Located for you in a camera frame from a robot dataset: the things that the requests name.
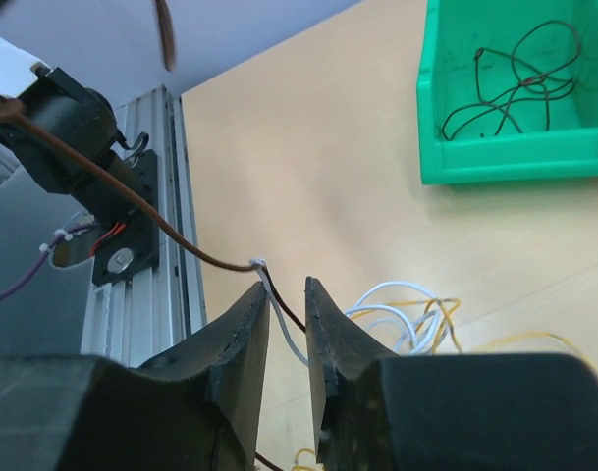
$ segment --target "black mounting plate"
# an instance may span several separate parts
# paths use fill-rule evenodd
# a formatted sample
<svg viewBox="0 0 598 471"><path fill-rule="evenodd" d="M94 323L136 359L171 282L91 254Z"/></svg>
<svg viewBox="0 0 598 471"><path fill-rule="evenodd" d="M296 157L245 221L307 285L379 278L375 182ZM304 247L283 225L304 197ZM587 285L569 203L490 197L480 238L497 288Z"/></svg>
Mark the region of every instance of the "black mounting plate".
<svg viewBox="0 0 598 471"><path fill-rule="evenodd" d="M157 208L157 154L153 150L144 151L137 157L133 171L141 180L143 199ZM107 268L109 260L123 248L133 253L133 260L122 272L110 272ZM126 222L126 228L117 237L104 241L95 253L92 280L97 286L129 280L135 273L155 267L158 263L159 228L154 221L136 210Z"/></svg>

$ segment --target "green storage bin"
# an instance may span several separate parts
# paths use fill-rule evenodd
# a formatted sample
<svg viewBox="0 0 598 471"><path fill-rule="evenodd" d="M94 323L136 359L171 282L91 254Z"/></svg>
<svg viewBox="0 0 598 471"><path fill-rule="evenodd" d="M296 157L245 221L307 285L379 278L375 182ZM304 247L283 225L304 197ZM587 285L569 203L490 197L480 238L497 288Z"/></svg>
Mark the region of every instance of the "green storage bin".
<svg viewBox="0 0 598 471"><path fill-rule="evenodd" d="M495 136L504 116L495 109L453 140L445 138L441 128L450 113L478 101L478 48L510 53L530 30L551 20L575 27L581 53L558 72L557 78L574 77L575 84L569 96L549 102L549 130L544 102L523 101L510 108L522 133L507 120ZM550 71L574 53L571 32L551 25L533 33L516 55ZM479 82L484 95L494 97L518 83L510 60L485 52L483 61ZM519 73L524 77L522 68ZM530 89L534 85L521 89L519 97L528 96ZM598 0L429 0L416 99L423 183L598 176ZM462 112L449 128L481 111Z"/></svg>

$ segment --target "white panel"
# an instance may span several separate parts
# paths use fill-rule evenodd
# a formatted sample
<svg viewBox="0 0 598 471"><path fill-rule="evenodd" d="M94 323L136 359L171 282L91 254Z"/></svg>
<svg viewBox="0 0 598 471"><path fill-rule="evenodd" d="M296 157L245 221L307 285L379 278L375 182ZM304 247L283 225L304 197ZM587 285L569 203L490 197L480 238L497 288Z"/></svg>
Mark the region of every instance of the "white panel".
<svg viewBox="0 0 598 471"><path fill-rule="evenodd" d="M114 107L165 83L174 96L357 0L168 0L177 70L163 70L152 0L15 0L0 35L103 93Z"/></svg>

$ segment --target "table surface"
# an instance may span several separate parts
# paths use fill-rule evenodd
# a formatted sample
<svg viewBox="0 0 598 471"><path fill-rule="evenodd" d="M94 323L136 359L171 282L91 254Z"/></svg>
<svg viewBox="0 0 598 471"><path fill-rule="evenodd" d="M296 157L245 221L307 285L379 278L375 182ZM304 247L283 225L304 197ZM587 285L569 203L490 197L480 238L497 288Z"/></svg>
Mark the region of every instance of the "table surface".
<svg viewBox="0 0 598 471"><path fill-rule="evenodd" d="M227 261L264 257L301 318L306 276L343 308L408 280L462 299L465 349L551 331L598 369L598 180L421 185L425 5L365 0L184 95L199 245ZM255 281L202 275L210 319ZM272 316L258 449L289 469L313 447L311 428L307 370Z"/></svg>

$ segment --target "red wire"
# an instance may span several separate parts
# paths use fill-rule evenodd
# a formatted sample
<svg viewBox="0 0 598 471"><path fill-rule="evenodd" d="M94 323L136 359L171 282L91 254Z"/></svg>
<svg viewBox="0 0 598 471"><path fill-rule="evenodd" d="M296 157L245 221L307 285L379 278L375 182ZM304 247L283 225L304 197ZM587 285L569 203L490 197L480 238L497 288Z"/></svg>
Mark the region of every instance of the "red wire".
<svg viewBox="0 0 598 471"><path fill-rule="evenodd" d="M115 226L113 226L113 228L111 228L109 230L108 233L106 233L105 235L103 235L101 238L99 238L92 246L91 249L89 250L89 258L93 257L95 255L95 252L97 251L98 248L100 248L100 245L102 244L102 242L109 237L112 236L116 236L117 234L119 234L121 231L123 231L126 228L126 224L122 224L122 223L116 223Z"/></svg>

